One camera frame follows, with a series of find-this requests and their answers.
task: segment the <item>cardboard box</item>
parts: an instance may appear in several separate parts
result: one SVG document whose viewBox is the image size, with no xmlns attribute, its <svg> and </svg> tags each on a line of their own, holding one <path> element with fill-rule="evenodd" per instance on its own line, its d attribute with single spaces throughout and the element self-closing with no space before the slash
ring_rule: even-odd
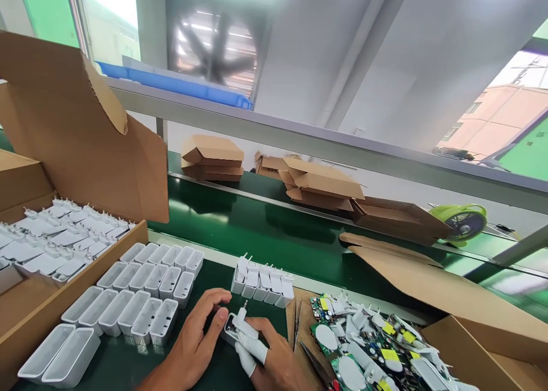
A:
<svg viewBox="0 0 548 391">
<path fill-rule="evenodd" d="M 296 154 L 290 154 L 290 155 L 287 155 L 286 157 L 294 158 L 297 160 L 301 159 L 301 157 L 299 157 Z M 255 153 L 255 172 L 257 174 L 281 180 L 278 170 L 287 170 L 287 169 L 288 169 L 288 166 L 285 163 L 283 158 L 265 156 L 260 151 Z"/>
<path fill-rule="evenodd" d="M 183 173 L 196 180 L 238 182 L 244 173 L 242 167 L 200 166 L 182 159 Z"/>
<path fill-rule="evenodd" d="M 20 154 L 0 156 L 0 220 L 21 220 L 24 207 L 49 207 L 58 194 L 137 222 L 62 288 L 37 277 L 0 295 L 3 391 L 61 314 L 133 244 L 148 242 L 145 219 L 165 223 L 169 211 L 166 145 L 127 115 L 79 49 L 0 32 L 0 78 L 8 81 L 0 124 Z"/>
<path fill-rule="evenodd" d="M 196 134 L 183 143 L 181 157 L 201 166 L 241 167 L 244 152 L 227 138 Z"/>
<path fill-rule="evenodd" d="M 479 285 L 417 261 L 360 255 L 404 294 L 450 314 L 422 330 L 451 373 L 482 391 L 548 389 L 548 325 Z"/>
<path fill-rule="evenodd" d="M 283 161 L 287 170 L 278 169 L 278 175 L 296 203 L 353 211 L 350 198 L 363 196 L 361 185 L 336 168 L 288 157 Z"/>
<path fill-rule="evenodd" d="M 427 247 L 451 232 L 447 224 L 412 203 L 365 197 L 352 200 L 352 207 L 357 225 Z"/>
</svg>

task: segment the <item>stack of cardboard boxes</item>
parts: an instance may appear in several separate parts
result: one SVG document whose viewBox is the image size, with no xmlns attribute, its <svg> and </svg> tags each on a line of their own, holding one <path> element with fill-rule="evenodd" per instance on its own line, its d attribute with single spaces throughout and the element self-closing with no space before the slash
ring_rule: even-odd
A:
<svg viewBox="0 0 548 391">
<path fill-rule="evenodd" d="M 278 170 L 287 195 L 296 203 L 330 210 L 353 211 L 350 200 L 363 199 L 359 183 L 333 167 L 284 157 L 287 170 Z"/>
<path fill-rule="evenodd" d="M 238 182 L 244 169 L 244 152 L 223 137 L 193 135 L 183 144 L 183 173 L 196 180 Z"/>
</svg>

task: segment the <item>window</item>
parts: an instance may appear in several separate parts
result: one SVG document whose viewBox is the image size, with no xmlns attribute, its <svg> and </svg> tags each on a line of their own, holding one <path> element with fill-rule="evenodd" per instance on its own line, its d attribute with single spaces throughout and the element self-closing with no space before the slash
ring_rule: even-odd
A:
<svg viewBox="0 0 548 391">
<path fill-rule="evenodd" d="M 442 141 L 449 141 L 451 137 L 457 132 L 459 128 L 462 127 L 462 123 L 455 123 L 453 127 L 451 127 L 451 130 L 448 131 L 448 133 L 441 139 Z"/>
<path fill-rule="evenodd" d="M 472 103 L 468 110 L 466 110 L 465 114 L 474 114 L 474 112 L 478 109 L 480 105 L 481 103 Z"/>
</svg>

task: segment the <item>industrial fan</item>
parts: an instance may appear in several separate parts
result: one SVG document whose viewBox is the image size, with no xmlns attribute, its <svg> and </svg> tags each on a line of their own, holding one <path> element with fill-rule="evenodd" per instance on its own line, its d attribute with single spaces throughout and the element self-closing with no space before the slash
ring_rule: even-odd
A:
<svg viewBox="0 0 548 391">
<path fill-rule="evenodd" d="M 443 221 L 452 231 L 445 240 L 456 247 L 479 235 L 487 225 L 487 211 L 481 205 L 439 205 L 430 214 Z"/>
</svg>

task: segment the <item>building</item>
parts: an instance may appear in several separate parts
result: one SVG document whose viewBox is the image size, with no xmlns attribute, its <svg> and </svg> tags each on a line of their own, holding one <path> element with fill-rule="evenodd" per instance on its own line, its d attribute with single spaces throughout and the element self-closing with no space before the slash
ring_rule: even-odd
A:
<svg viewBox="0 0 548 391">
<path fill-rule="evenodd" d="M 438 146 L 468 150 L 475 156 L 475 161 L 479 161 L 516 142 L 532 126 L 538 127 L 540 120 L 545 120 L 546 110 L 547 89 L 511 84 L 488 87 L 441 139 Z"/>
</svg>

